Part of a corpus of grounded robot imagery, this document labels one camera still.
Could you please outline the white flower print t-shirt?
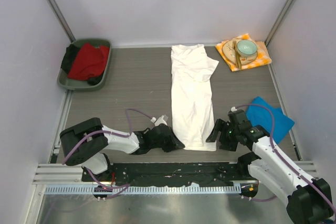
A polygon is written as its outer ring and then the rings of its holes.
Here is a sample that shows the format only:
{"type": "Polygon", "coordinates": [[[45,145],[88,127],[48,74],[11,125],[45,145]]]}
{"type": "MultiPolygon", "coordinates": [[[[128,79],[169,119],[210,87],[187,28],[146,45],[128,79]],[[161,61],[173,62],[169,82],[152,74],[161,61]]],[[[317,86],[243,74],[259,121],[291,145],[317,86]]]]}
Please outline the white flower print t-shirt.
{"type": "Polygon", "coordinates": [[[219,61],[207,56],[203,44],[171,47],[172,126],[189,151],[217,150],[206,140],[214,128],[211,76],[219,61]]]}

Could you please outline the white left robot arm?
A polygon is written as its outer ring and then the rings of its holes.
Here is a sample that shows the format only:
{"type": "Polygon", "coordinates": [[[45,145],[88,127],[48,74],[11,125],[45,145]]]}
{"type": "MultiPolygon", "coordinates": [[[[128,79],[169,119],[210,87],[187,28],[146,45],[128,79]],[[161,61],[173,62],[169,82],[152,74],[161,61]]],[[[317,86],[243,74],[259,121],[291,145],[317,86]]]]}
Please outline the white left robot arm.
{"type": "Polygon", "coordinates": [[[114,168],[102,151],[114,150],[131,155],[143,155],[160,148],[168,153],[180,150],[185,145],[176,137],[165,121],[166,116],[152,119],[153,128],[130,133],[113,130],[101,123],[99,118],[91,118],[60,133],[65,155],[64,165],[81,165],[82,180],[106,182],[112,178],[114,168]]]}

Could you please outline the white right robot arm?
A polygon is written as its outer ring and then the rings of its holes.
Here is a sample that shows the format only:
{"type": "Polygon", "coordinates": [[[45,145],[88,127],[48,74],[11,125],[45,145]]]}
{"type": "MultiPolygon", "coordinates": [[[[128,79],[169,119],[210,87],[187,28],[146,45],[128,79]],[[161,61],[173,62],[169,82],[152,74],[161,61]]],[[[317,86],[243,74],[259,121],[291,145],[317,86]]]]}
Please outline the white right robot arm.
{"type": "Polygon", "coordinates": [[[285,206],[293,223],[320,223],[335,216],[330,185],[315,179],[290,159],[275,143],[272,133],[252,126],[245,111],[232,108],[228,121],[216,120],[207,142],[235,151],[238,144],[250,152],[239,157],[237,173],[264,184],[285,206]]]}

